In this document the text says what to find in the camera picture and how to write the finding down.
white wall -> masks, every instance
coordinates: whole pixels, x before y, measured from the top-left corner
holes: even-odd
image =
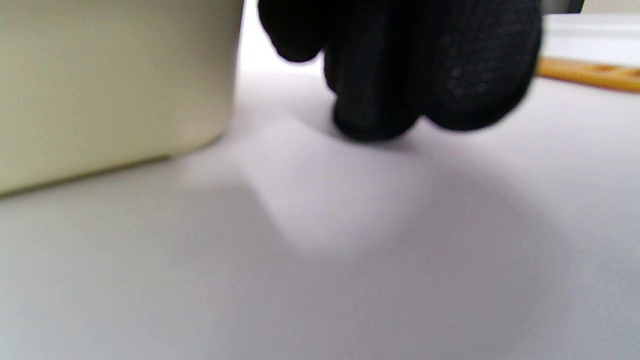
[[[640,0],[586,0],[583,13],[640,13]]]

black glove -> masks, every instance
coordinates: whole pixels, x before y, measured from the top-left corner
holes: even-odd
[[[324,51],[336,126],[361,141],[489,126],[524,97],[541,42],[541,0],[259,0],[279,55]]]

finger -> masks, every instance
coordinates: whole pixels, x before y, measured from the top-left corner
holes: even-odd
[[[411,128],[406,105],[409,1],[358,1],[325,51],[325,76],[337,94],[334,121],[360,141],[389,140]]]
[[[326,45],[337,0],[260,0],[260,22],[278,54],[304,62]]]
[[[479,129],[523,98],[541,40],[540,0],[425,1],[410,104],[447,129]]]

wooden ruler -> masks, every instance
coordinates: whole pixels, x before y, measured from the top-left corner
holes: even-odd
[[[542,57],[538,61],[538,76],[640,93],[640,68]]]

white table surface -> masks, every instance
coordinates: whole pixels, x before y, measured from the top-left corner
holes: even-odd
[[[537,79],[485,131],[355,145],[252,6],[240,70],[212,147],[0,200],[0,359],[640,359],[640,96]]]

